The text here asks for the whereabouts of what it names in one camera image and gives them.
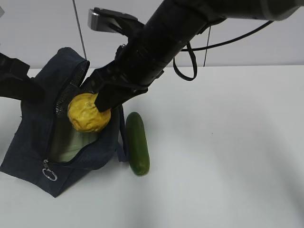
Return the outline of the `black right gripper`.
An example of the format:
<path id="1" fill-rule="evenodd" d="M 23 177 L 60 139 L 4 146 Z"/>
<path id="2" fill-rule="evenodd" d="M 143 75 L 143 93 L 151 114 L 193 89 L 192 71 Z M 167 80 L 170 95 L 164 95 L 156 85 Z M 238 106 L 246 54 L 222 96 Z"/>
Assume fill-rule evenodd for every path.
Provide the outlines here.
<path id="1" fill-rule="evenodd" d="M 95 105 L 104 112 L 146 93 L 164 68 L 165 47 L 130 42 L 117 50 L 115 60 L 91 73 L 80 86 L 80 93 L 98 93 Z"/>

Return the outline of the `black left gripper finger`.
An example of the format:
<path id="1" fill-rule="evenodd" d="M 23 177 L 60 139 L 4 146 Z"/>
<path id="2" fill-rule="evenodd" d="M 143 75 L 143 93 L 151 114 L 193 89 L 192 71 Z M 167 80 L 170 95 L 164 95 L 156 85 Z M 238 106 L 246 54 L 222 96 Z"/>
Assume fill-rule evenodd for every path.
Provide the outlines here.
<path id="1" fill-rule="evenodd" d="M 45 90 L 33 78 L 28 77 L 30 66 L 17 58 L 0 55 L 0 82 L 20 83 L 22 100 L 40 103 L 45 98 Z"/>
<path id="2" fill-rule="evenodd" d="M 22 91 L 20 83 L 15 82 L 1 82 L 0 83 L 0 96 L 22 100 Z"/>

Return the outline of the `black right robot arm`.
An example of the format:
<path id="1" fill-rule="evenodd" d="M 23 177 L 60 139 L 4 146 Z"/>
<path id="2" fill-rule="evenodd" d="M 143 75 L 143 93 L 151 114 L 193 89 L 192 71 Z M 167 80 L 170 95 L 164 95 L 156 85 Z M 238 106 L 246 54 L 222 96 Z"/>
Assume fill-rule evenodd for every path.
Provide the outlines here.
<path id="1" fill-rule="evenodd" d="M 128 42 L 117 49 L 112 62 L 92 73 L 84 87 L 97 94 L 98 111 L 117 107 L 146 93 L 179 52 L 187 51 L 195 62 L 190 41 L 207 28 L 228 18 L 263 20 L 267 26 L 303 5 L 301 0 L 165 0 L 145 24 L 129 14 L 90 9 L 90 29 L 122 34 Z"/>

